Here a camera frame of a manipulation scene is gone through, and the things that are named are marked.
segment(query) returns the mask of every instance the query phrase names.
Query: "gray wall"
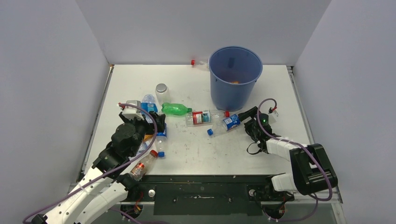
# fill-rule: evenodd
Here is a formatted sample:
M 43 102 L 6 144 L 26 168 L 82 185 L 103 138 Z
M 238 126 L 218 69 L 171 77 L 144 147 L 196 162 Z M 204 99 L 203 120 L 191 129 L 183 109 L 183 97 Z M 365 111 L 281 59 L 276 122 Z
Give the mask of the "gray wall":
M 109 66 L 74 0 L 0 3 L 0 218 L 54 202 L 75 181 Z
M 395 223 L 396 1 L 333 0 L 295 74 L 348 223 Z
M 77 0 L 110 63 L 189 63 L 240 45 L 294 65 L 330 0 Z

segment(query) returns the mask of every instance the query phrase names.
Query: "red bottle cap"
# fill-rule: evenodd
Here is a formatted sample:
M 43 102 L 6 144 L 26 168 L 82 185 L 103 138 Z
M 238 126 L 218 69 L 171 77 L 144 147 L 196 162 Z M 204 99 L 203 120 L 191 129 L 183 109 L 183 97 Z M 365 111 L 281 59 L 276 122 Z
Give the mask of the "red bottle cap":
M 155 150 L 151 150 L 150 154 L 152 154 L 155 157 L 158 157 L 158 153 Z

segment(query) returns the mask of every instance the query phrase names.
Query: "bottle label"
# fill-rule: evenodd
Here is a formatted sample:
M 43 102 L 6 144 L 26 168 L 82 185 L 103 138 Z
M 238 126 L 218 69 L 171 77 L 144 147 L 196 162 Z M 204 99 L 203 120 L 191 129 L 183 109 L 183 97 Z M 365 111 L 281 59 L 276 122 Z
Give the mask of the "bottle label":
M 143 171 L 144 169 L 144 164 L 139 162 L 138 164 L 136 164 L 136 166 L 131 170 L 132 175 L 134 176 L 139 176 L 140 173 Z
M 223 119 L 223 121 L 227 125 L 227 131 L 240 125 L 240 120 L 236 114 L 231 115 L 229 118 Z
M 192 122 L 195 125 L 211 122 L 210 111 L 194 111 L 192 112 Z
M 165 123 L 165 129 L 163 132 L 158 132 L 157 136 L 165 136 L 166 137 L 166 123 Z
M 156 113 L 158 112 L 157 106 L 155 104 L 142 103 L 141 107 L 142 107 L 142 109 L 144 109 L 145 111 L 147 111 L 149 113 L 150 113 L 150 111 L 154 111 Z

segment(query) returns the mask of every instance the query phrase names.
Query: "blue bucket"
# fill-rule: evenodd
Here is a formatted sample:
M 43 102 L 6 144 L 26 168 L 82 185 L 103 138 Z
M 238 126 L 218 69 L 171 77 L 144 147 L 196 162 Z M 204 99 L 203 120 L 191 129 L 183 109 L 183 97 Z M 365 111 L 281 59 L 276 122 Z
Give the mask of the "blue bucket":
M 246 48 L 225 47 L 210 57 L 211 97 L 224 111 L 242 109 L 262 72 L 260 58 Z

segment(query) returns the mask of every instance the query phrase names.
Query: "red wire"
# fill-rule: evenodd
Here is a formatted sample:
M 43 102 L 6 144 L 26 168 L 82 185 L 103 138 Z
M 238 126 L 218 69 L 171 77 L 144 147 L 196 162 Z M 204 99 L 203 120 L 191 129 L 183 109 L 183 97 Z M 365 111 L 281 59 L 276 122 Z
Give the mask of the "red wire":
M 143 198 L 143 191 L 140 192 L 140 198 L 138 200 L 136 200 L 135 202 L 135 206 L 134 206 L 134 210 L 137 209 L 137 203 L 140 202 L 140 200 Z

